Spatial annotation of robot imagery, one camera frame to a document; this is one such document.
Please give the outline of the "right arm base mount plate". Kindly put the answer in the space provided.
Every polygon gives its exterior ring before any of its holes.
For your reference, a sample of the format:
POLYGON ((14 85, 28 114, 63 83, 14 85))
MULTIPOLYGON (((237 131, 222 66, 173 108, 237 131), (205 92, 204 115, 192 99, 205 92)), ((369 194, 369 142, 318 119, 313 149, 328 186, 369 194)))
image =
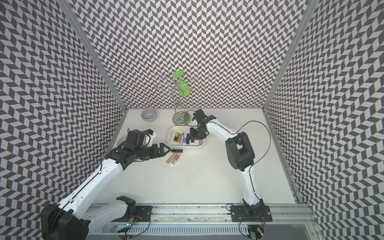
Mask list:
POLYGON ((269 223, 273 221, 272 213, 269 206, 263 206, 261 209, 252 212, 251 210, 245 210, 244 206, 230 206, 232 222, 240 223, 245 221, 251 222, 265 222, 269 223))

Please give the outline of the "gold and black square lipstick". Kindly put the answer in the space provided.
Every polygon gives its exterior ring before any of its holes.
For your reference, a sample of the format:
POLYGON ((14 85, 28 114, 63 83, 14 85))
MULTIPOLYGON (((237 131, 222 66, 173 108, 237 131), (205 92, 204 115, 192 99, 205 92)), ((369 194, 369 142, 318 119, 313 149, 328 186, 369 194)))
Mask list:
POLYGON ((176 132, 176 133, 175 133, 174 140, 173 140, 174 143, 177 143, 177 142, 178 142, 179 135, 180 135, 179 132, 176 132))

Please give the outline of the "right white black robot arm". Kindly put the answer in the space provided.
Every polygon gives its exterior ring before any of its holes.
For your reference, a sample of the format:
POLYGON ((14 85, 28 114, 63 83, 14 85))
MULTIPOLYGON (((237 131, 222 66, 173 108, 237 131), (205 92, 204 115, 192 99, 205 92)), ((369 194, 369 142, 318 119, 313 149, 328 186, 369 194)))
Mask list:
POLYGON ((203 140, 214 135, 225 143, 228 161, 242 179, 244 212, 249 220, 261 220, 267 213, 267 206, 261 198, 254 177, 255 152, 245 132, 232 131, 213 116, 207 116, 202 109, 194 111, 190 128, 191 139, 203 140))

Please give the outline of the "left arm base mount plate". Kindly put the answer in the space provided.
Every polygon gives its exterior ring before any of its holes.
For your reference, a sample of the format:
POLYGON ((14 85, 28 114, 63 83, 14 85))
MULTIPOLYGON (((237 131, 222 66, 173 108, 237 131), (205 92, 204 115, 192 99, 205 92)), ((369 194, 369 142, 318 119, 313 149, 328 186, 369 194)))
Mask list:
POLYGON ((135 209, 128 208, 125 215, 113 220, 113 222, 149 222, 153 206, 136 206, 135 209))

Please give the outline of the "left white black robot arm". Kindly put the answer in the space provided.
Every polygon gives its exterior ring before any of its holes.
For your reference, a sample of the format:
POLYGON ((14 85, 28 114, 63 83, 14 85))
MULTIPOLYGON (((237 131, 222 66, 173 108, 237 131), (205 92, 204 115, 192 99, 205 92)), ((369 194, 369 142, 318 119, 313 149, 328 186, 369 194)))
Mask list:
POLYGON ((135 200, 120 196, 115 202, 97 210, 88 208, 109 183, 130 164, 161 158, 171 152, 164 143, 153 142, 152 130, 129 131, 124 142, 112 149, 100 166, 72 193, 57 204, 48 204, 41 211, 44 240, 85 240, 88 235, 116 219, 130 219, 135 200))

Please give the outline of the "white plastic storage box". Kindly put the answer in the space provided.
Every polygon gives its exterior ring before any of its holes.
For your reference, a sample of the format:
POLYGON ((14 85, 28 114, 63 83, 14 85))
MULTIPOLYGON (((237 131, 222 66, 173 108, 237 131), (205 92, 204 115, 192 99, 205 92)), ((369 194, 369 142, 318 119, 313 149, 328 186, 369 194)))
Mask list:
POLYGON ((190 127, 175 126, 169 130, 168 144, 172 148, 199 149, 205 145, 205 140, 192 139, 190 127))

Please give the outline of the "pink and silver lipstick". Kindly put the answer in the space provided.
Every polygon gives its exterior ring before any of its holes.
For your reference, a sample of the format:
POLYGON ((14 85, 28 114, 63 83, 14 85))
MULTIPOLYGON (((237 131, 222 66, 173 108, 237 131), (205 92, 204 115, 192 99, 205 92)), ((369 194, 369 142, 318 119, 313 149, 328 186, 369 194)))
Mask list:
POLYGON ((180 154, 176 154, 173 160, 171 161, 170 165, 173 167, 179 160, 180 154))

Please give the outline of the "black lipstick with gold band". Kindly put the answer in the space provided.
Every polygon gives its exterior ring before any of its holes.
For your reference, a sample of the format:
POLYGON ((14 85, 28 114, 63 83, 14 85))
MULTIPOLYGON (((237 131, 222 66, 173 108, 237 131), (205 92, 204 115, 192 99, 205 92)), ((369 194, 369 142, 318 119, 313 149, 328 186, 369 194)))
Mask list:
POLYGON ((187 134, 187 137, 186 137, 186 144, 187 145, 190 144, 190 134, 189 133, 187 134))

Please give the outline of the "clear pink lip gloss tube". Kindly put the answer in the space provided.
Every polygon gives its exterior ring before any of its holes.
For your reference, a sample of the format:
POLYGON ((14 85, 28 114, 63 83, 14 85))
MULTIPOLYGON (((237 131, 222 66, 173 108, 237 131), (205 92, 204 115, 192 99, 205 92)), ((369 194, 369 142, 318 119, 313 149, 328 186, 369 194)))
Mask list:
POLYGON ((180 140, 180 144, 182 145, 183 142, 184 142, 184 136, 185 136, 185 133, 181 133, 181 140, 180 140))

